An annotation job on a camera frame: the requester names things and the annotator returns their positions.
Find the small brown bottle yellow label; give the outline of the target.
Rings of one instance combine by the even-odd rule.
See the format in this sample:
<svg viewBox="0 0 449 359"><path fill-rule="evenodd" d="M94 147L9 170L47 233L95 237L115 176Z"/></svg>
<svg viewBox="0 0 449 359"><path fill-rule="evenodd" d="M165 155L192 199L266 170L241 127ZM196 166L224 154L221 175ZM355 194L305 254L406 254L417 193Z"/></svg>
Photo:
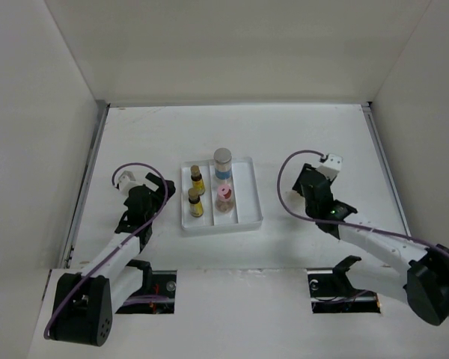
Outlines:
<svg viewBox="0 0 449 359"><path fill-rule="evenodd" d="M201 196L206 191L201 170L197 165L192 165L190 167L190 177L192 180L192 187Z"/></svg>

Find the pink cap spice bottle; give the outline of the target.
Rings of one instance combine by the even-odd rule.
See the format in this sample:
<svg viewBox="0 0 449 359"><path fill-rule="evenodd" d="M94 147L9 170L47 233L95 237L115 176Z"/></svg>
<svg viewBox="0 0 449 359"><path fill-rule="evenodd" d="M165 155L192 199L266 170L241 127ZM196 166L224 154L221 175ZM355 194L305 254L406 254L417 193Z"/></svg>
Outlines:
<svg viewBox="0 0 449 359"><path fill-rule="evenodd" d="M222 184L217 188L215 207L220 213L228 213L233 209L233 190L230 185Z"/></svg>

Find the blue label jar silver lid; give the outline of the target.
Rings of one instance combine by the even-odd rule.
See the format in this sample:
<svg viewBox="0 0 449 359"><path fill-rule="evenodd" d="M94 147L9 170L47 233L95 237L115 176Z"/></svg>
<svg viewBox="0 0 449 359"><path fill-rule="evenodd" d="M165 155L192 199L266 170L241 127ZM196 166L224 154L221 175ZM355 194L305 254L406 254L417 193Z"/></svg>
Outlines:
<svg viewBox="0 0 449 359"><path fill-rule="evenodd" d="M218 148L213 154L215 177L221 181L232 178L232 154L228 148Z"/></svg>

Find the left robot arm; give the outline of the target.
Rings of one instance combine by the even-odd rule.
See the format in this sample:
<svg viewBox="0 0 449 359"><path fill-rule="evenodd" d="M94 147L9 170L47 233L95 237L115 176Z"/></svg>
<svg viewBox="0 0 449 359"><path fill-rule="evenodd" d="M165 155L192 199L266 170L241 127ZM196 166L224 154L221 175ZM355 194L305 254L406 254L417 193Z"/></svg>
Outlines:
<svg viewBox="0 0 449 359"><path fill-rule="evenodd" d="M153 234L152 223L175 194L174 182L148 173L155 184L120 183L126 207L112 240L83 269L63 274L57 282L52 315L43 336L47 340L102 346L116 313L170 313L175 283L171 274L155 273L138 260Z"/></svg>

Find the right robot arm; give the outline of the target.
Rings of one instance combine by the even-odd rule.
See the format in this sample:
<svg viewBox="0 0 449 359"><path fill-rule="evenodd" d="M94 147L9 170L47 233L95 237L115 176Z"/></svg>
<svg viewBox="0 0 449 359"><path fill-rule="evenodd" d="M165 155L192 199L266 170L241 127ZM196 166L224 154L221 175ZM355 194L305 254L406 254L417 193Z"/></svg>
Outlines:
<svg viewBox="0 0 449 359"><path fill-rule="evenodd" d="M333 166L331 159L316 168L303 165L293 190L305 199L304 219L371 254L396 275L359 273L353 266L360 257L348 256L333 268L334 291L343 296L357 288L380 292L408 304L428 324L443 323L449 317L449 249L372 226L356 208L334 199L331 187L339 171L340 165Z"/></svg>

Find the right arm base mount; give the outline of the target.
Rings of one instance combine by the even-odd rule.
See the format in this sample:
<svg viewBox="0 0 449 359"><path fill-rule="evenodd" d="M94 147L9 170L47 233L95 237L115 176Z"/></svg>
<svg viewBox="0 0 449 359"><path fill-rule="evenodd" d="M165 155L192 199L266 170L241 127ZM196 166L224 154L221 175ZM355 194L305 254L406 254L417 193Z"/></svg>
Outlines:
<svg viewBox="0 0 449 359"><path fill-rule="evenodd" d="M348 256L332 268L307 270L313 314L381 313L377 294L354 288L346 276L359 261Z"/></svg>

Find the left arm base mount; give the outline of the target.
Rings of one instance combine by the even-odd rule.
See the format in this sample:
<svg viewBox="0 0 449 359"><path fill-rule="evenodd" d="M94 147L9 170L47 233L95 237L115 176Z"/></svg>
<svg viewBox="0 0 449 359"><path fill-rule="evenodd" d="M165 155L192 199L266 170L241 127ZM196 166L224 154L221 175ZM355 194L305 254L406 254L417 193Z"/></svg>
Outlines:
<svg viewBox="0 0 449 359"><path fill-rule="evenodd" d="M141 260L131 260L127 267L142 273L142 285L131 294L117 314L173 314L177 272L154 271L149 262Z"/></svg>

